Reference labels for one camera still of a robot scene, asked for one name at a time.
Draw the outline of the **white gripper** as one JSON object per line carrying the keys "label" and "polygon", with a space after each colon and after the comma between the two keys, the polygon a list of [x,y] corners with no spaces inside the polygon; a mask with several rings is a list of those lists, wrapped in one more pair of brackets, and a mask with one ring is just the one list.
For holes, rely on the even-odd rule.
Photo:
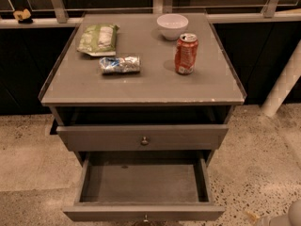
{"label": "white gripper", "polygon": [[245,214],[248,217],[248,220],[252,224],[255,224],[255,226],[279,226],[276,218],[271,218],[268,216],[259,218],[255,213],[250,211],[245,211]]}

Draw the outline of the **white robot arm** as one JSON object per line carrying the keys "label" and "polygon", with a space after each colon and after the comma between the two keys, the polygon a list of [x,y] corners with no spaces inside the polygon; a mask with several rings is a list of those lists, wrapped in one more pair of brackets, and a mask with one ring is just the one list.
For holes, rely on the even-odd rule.
{"label": "white robot arm", "polygon": [[301,200],[293,202],[288,213],[276,217],[258,217],[254,213],[245,211],[252,226],[301,226]]}

